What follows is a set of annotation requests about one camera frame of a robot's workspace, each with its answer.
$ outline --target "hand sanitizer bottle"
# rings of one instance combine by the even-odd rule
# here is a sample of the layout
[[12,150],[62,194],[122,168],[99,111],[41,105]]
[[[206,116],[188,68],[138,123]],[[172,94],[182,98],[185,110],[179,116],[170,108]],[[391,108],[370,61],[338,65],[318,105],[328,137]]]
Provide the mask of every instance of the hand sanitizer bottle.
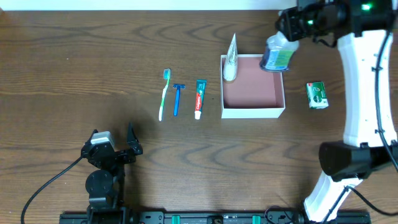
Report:
[[290,42],[278,31],[267,39],[266,52],[262,56],[260,68],[267,72],[284,72],[289,70],[289,62],[298,49],[299,41]]

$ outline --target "green clip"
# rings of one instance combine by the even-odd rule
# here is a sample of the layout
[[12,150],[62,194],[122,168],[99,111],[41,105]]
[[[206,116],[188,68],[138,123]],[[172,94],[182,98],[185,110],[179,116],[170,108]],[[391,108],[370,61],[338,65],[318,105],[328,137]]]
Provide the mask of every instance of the green clip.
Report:
[[253,215],[253,224],[261,224],[261,217],[258,215]]
[[179,215],[172,216],[172,224],[180,224],[180,216]]

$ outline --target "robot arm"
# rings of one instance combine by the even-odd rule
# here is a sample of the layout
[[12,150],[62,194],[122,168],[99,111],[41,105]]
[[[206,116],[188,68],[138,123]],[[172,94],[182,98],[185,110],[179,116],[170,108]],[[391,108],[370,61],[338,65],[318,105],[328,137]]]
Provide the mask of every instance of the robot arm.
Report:
[[[334,1],[320,4],[298,1],[285,10],[276,23],[290,41],[332,32],[343,61],[346,89],[346,126],[343,142],[326,142],[320,147],[323,169],[313,192],[304,201],[310,221],[336,218],[337,210],[372,171],[388,165],[391,158],[383,149],[378,130],[375,102],[375,66],[386,29],[393,21],[390,1]],[[391,116],[388,63],[392,36],[387,38],[379,71],[379,106],[386,141],[398,159],[397,134]]]

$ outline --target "green light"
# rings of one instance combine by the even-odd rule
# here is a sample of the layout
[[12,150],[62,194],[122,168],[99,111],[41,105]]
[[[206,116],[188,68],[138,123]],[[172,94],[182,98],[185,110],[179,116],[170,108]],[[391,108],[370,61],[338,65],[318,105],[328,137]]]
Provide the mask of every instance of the green light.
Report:
[[371,8],[372,8],[371,4],[363,4],[362,5],[362,10],[364,10],[364,11],[369,11],[369,10],[371,10]]

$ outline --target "blue razor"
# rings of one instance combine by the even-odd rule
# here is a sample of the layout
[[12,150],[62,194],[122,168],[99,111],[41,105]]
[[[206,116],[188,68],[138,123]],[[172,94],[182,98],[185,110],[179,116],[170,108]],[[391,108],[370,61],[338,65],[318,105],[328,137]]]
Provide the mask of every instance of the blue razor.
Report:
[[174,84],[173,88],[177,88],[175,93],[174,116],[178,115],[178,105],[180,104],[180,89],[185,89],[184,84]]

